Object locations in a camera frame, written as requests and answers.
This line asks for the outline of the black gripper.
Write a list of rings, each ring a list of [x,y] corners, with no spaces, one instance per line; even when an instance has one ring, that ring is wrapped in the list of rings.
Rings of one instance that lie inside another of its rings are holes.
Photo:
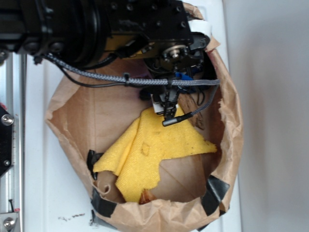
[[[112,58],[143,59],[161,75],[200,66],[210,34],[193,28],[180,0],[105,0],[110,32],[104,51]]]

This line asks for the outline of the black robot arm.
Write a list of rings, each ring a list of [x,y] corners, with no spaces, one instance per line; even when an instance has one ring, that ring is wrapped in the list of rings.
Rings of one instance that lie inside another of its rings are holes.
[[[3,0],[0,59],[52,54],[84,70],[143,59],[156,73],[199,66],[209,32],[180,0]]]

